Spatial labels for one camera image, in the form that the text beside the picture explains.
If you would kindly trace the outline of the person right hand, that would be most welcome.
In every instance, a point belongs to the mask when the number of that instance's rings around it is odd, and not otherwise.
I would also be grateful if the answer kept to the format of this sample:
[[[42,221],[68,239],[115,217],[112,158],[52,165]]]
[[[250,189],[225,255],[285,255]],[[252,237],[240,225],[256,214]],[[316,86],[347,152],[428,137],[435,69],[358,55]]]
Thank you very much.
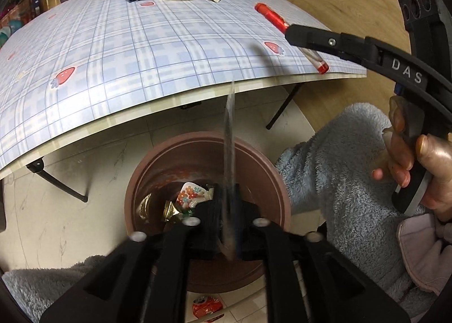
[[[451,142],[428,134],[420,135],[414,147],[409,146],[401,137],[405,129],[405,104],[400,96],[389,100],[388,117],[392,126],[383,130],[386,149],[371,176],[377,181],[392,178],[406,188],[411,181],[410,171],[419,162],[432,174],[421,203],[440,221],[448,222],[451,220]]]

